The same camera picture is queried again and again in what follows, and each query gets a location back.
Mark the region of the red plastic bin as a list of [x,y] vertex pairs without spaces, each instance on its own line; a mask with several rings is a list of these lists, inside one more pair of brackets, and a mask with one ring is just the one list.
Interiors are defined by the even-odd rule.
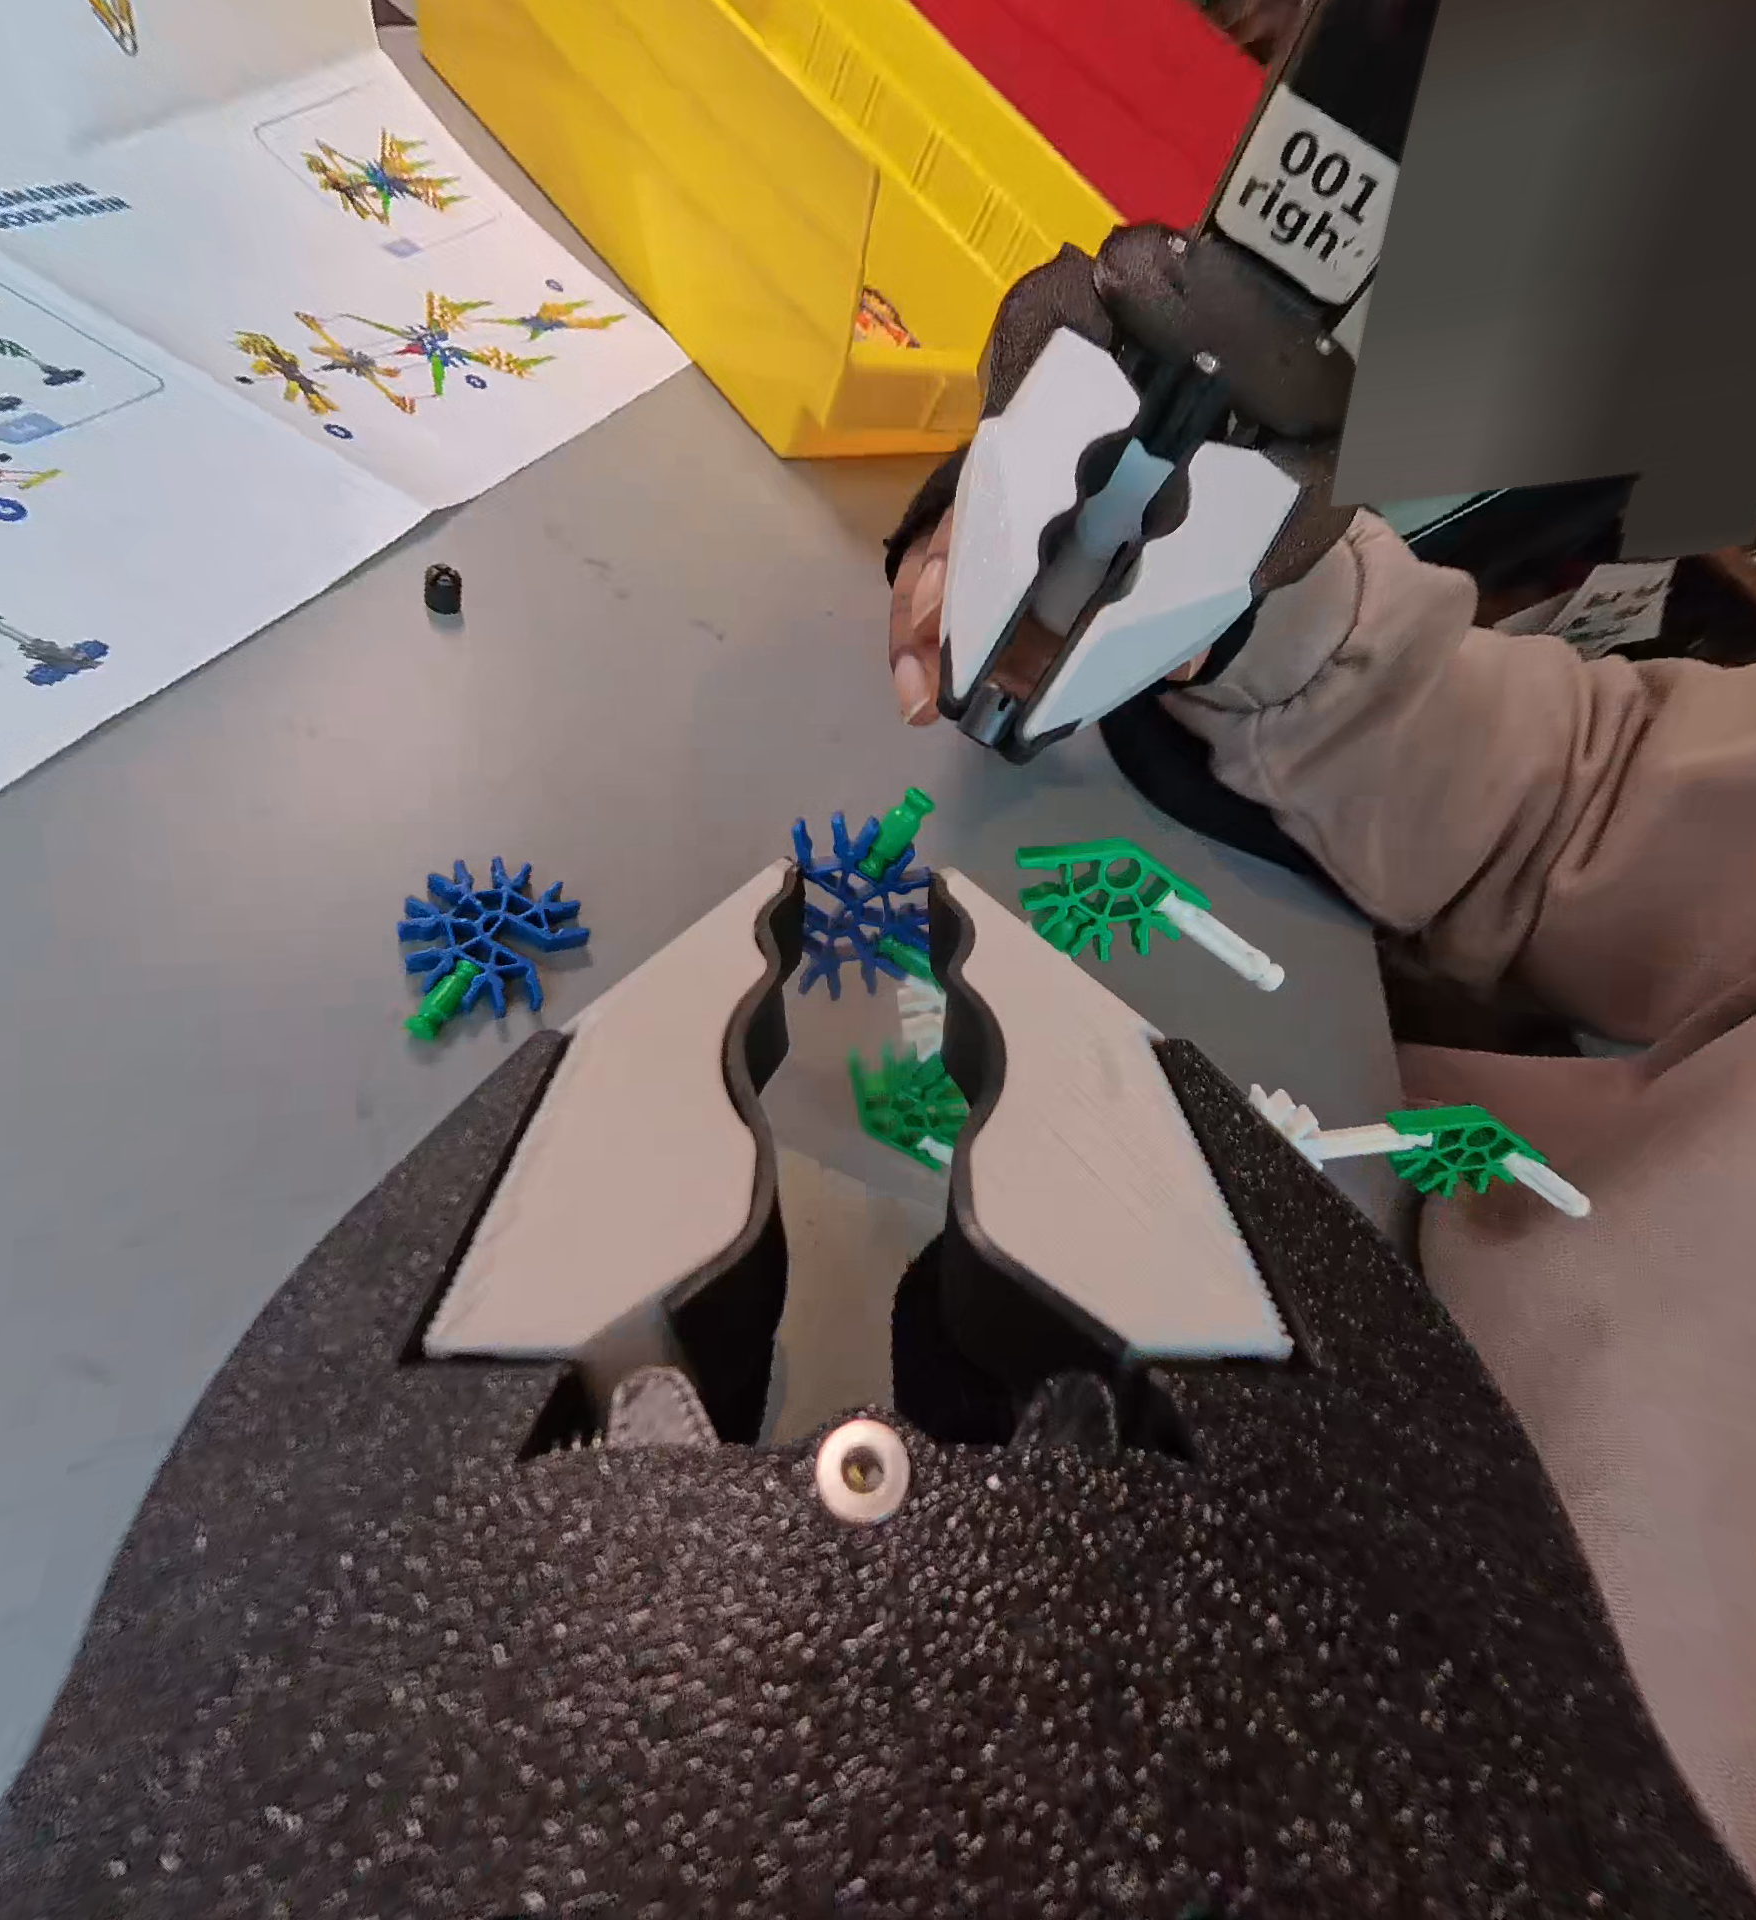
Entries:
[[1128,225],[1190,229],[1267,69],[1188,2],[918,2]]

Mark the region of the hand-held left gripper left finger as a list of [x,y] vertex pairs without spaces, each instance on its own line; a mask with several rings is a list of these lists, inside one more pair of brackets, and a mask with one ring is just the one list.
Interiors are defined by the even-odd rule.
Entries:
[[789,1276],[760,1096],[789,1054],[800,936],[779,858],[561,1029],[425,1359],[556,1361],[599,1416],[625,1378],[672,1368],[717,1439],[760,1439]]

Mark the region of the white green blue toy assembly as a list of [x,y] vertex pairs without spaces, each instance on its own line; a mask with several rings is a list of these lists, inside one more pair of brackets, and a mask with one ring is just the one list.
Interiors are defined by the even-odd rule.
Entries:
[[[1225,927],[1209,900],[1138,844],[1120,838],[1022,847],[1016,866],[1035,879],[1018,908],[1035,935],[1067,958],[1090,952],[1108,960],[1116,938],[1148,957],[1153,941],[1201,949],[1262,992],[1283,988],[1272,955]],[[955,1083],[931,1091],[942,1071],[944,992],[938,985],[896,980],[913,1070],[850,1071],[861,1126],[929,1169],[948,1166],[958,1142],[961,1100]],[[1494,1186],[1524,1189],[1573,1218],[1591,1214],[1591,1199],[1560,1177],[1546,1157],[1480,1106],[1395,1112],[1367,1124],[1324,1129],[1286,1091],[1250,1093],[1254,1109],[1316,1171],[1348,1160],[1384,1160],[1424,1196]]]

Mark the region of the person's right forearm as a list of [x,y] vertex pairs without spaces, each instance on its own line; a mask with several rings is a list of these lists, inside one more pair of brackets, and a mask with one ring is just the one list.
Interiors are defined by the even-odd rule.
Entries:
[[1160,700],[1440,976],[1642,1048],[1756,1020],[1756,663],[1585,659],[1360,513]]

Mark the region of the small printed leaflet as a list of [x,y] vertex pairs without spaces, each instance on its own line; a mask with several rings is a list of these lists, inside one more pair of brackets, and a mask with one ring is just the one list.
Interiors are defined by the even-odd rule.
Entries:
[[1599,566],[1545,630],[1585,659],[1652,644],[1661,633],[1678,568],[1675,560]]

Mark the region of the person's right hand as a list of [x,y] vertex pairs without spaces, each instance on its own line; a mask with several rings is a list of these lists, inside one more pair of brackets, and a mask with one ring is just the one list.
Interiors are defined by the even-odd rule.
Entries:
[[902,718],[912,729],[940,720],[942,614],[955,513],[946,508],[910,541],[888,554],[890,679]]

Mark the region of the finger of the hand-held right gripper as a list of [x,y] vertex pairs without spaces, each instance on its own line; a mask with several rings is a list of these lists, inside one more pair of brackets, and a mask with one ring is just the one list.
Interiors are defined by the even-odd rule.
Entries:
[[1262,452],[1200,446],[1186,470],[1183,518],[1113,555],[1071,646],[1035,693],[1021,746],[1096,723],[1201,653],[1252,603],[1252,578],[1301,486]]
[[1059,639],[1104,584],[1111,561],[1085,549],[1082,459],[1122,451],[1139,396],[1108,351],[1056,332],[1003,409],[983,419],[964,459],[942,614],[942,695],[959,720],[1021,623]]

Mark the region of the person's body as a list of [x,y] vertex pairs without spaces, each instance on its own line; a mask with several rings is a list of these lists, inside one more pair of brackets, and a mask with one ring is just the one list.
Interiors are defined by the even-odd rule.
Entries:
[[1610,1062],[1408,1050],[1592,1203],[1440,1205],[1424,1272],[1513,1404],[1633,1684],[1756,1889],[1756,976]]

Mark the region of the yellow plastic bin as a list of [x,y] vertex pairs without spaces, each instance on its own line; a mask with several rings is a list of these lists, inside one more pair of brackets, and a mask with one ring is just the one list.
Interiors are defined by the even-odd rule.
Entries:
[[[908,2],[424,2],[419,49],[786,460],[944,454],[1118,213]],[[880,289],[919,349],[855,343]]]

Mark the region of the blue toy connector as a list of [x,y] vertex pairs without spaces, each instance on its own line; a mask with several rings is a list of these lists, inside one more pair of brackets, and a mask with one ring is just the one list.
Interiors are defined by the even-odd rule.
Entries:
[[591,933],[578,917],[580,903],[567,900],[561,884],[536,887],[530,863],[508,869],[494,858],[482,879],[460,860],[447,876],[430,876],[424,898],[405,900],[396,941],[405,950],[405,972],[419,983],[419,1000],[460,958],[470,958],[482,969],[482,983],[463,1014],[489,1011],[506,1020],[517,998],[533,1014],[545,1011],[538,958],[589,947]]
[[856,972],[864,990],[874,994],[898,976],[877,955],[880,938],[892,936],[922,947],[929,955],[931,871],[915,862],[915,847],[884,882],[872,884],[856,871],[880,819],[856,834],[840,813],[833,816],[833,846],[821,852],[805,819],[792,826],[794,869],[802,884],[800,960],[794,986],[808,994],[818,986],[836,1000],[843,996],[845,970]]

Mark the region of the folded paper instruction sheet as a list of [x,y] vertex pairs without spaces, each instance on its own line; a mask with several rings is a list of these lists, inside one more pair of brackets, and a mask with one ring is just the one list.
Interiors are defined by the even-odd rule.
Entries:
[[368,4],[0,2],[0,793],[685,364]]

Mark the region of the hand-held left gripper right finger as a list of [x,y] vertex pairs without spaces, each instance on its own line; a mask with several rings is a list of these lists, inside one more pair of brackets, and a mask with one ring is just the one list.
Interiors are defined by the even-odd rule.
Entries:
[[1165,1037],[954,868],[929,895],[966,1120],[894,1303],[915,1428],[1015,1428],[1049,1379],[1120,1411],[1153,1368],[1284,1368],[1293,1327],[1176,1091]]

